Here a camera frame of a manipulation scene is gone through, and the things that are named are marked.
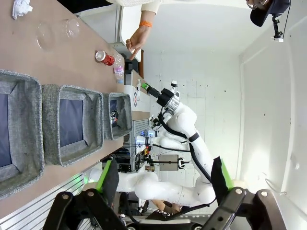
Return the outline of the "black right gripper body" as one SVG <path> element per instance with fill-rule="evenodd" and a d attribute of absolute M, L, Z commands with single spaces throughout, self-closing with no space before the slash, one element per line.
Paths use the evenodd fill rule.
<path fill-rule="evenodd" d="M 159 92 L 157 89 L 151 87 L 151 86 L 148 86 L 146 91 L 153 97 L 157 98 L 157 103 L 162 106 L 162 107 L 165 107 L 167 105 L 167 103 L 173 98 L 174 94 L 164 88 L 162 89 L 161 92 Z"/>

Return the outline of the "person in dark cap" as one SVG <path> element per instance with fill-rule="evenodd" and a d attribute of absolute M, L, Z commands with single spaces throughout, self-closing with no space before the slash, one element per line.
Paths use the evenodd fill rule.
<path fill-rule="evenodd" d="M 246 0 L 251 9 L 250 20 L 262 27 L 268 15 L 280 16 L 290 6 L 290 0 Z"/>

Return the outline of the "person's left forearm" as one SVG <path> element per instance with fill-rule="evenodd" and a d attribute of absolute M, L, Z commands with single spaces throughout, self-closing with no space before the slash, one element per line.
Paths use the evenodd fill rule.
<path fill-rule="evenodd" d="M 141 22 L 153 23 L 161 5 L 161 0 L 152 0 L 141 7 Z"/>

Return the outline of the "clear bottle pink label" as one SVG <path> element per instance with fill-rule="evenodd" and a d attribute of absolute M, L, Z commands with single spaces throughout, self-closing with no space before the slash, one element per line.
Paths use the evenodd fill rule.
<path fill-rule="evenodd" d="M 115 62 L 113 64 L 113 70 L 117 79 L 117 83 L 124 83 L 124 58 L 121 54 L 114 56 L 114 58 Z"/>

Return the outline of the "crumpled white paper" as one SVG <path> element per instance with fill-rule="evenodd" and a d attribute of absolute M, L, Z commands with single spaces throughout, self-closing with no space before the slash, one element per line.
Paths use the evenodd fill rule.
<path fill-rule="evenodd" d="M 30 0 L 15 0 L 12 8 L 12 17 L 16 20 L 29 12 L 32 12 L 33 7 L 30 6 Z"/>

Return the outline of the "clear plastic cup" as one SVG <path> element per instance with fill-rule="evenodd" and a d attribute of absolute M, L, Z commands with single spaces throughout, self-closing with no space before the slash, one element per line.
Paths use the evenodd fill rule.
<path fill-rule="evenodd" d="M 41 22 L 36 30 L 36 40 L 43 50 L 51 50 L 56 46 L 68 43 L 80 33 L 80 25 L 76 19 L 64 19 L 56 22 Z"/>

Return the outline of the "red soda can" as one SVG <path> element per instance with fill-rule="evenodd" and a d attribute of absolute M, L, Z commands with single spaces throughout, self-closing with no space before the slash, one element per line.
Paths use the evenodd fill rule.
<path fill-rule="evenodd" d="M 95 59 L 96 61 L 101 62 L 107 66 L 112 66 L 115 63 L 115 58 L 105 51 L 97 51 L 95 53 Z"/>

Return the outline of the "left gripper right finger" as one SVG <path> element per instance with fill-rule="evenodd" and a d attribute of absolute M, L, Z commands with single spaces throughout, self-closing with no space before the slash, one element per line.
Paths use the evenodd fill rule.
<path fill-rule="evenodd" d="M 236 217 L 247 220 L 251 230 L 287 230 L 273 192 L 227 185 L 226 167 L 220 157 L 213 160 L 211 183 L 218 208 L 201 230 L 229 230 Z"/>

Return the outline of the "aluminium slotted base plate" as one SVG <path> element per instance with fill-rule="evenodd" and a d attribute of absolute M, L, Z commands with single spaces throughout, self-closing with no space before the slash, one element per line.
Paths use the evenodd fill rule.
<path fill-rule="evenodd" d="M 50 189 L 23 207 L 0 219 L 0 230 L 42 230 L 53 201 L 59 192 L 79 194 L 85 184 L 98 179 L 101 164 L 76 174 L 65 182 Z"/>

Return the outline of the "crushed silver printed can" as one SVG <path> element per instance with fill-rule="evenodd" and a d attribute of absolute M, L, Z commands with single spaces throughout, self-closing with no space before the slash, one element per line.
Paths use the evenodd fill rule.
<path fill-rule="evenodd" d="M 113 110 L 110 113 L 110 122 L 112 127 L 117 126 L 118 118 L 119 118 L 119 112 L 117 110 Z"/>

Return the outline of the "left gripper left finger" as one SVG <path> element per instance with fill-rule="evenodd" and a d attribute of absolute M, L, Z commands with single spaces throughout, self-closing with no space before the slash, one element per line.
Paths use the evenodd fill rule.
<path fill-rule="evenodd" d="M 108 160 L 93 188 L 78 195 L 60 192 L 49 211 L 49 230 L 78 230 L 84 219 L 92 219 L 100 230 L 129 230 L 111 208 L 119 183 L 115 160 Z"/>

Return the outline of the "grey fabric basket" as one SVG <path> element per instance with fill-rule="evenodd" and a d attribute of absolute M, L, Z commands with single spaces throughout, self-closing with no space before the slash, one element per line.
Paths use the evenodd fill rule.
<path fill-rule="evenodd" d="M 117 126 L 112 127 L 110 113 L 119 112 Z M 132 111 L 130 96 L 122 92 L 103 93 L 103 123 L 104 138 L 117 140 L 130 133 L 132 130 Z"/>
<path fill-rule="evenodd" d="M 0 69 L 0 200 L 36 182 L 44 165 L 41 84 Z"/>
<path fill-rule="evenodd" d="M 72 85 L 44 85 L 42 128 L 46 164 L 68 166 L 100 150 L 103 95 Z"/>

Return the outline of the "person's left hand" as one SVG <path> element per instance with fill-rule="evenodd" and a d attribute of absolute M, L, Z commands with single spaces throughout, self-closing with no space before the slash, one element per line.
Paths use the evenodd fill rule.
<path fill-rule="evenodd" d="M 131 38 L 126 40 L 126 47 L 128 51 L 132 52 L 129 60 L 133 60 L 137 53 L 142 49 L 150 34 L 150 31 L 151 27 L 139 26 Z"/>

